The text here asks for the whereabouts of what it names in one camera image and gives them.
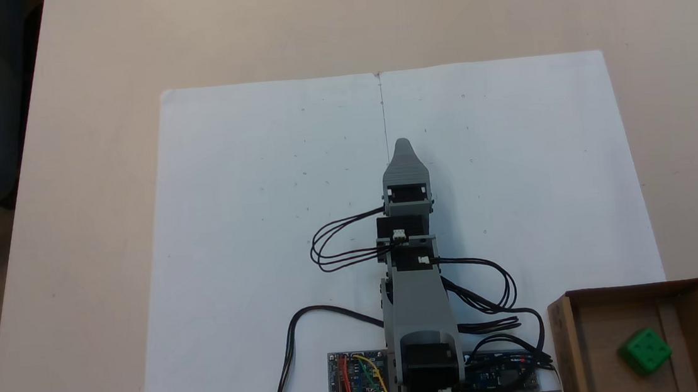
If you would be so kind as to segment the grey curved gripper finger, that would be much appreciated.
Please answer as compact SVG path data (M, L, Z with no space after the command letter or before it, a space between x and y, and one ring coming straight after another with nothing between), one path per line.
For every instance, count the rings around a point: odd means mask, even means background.
M428 168L406 138L397 139L393 151L382 177L385 215L431 213L433 199Z

